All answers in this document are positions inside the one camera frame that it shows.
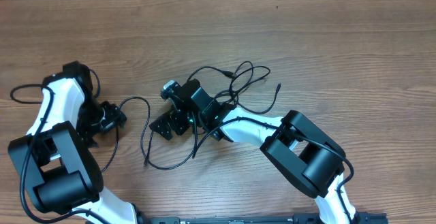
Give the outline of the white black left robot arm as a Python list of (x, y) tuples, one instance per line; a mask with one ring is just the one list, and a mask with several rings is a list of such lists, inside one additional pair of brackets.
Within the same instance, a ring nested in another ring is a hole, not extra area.
[(43, 100), (26, 135), (12, 140), (8, 154), (20, 176), (20, 201), (27, 216), (44, 219), (30, 210), (55, 212), (51, 223), (80, 216), (88, 223), (148, 223), (134, 205), (104, 186), (103, 170), (90, 153), (94, 135), (124, 126), (127, 118), (113, 103), (98, 102), (91, 69), (74, 61), (38, 84)]

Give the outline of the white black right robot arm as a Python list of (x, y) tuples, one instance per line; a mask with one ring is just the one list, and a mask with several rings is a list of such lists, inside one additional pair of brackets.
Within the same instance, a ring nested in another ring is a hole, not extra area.
[(171, 140), (188, 128), (202, 128), (207, 138), (257, 146), (296, 189), (315, 200), (321, 222), (357, 221), (344, 187), (351, 178), (343, 172), (351, 163), (344, 150), (302, 113), (291, 110), (278, 117), (251, 113), (217, 101), (196, 79), (184, 85), (169, 81), (161, 97), (172, 107), (150, 124), (152, 132)]

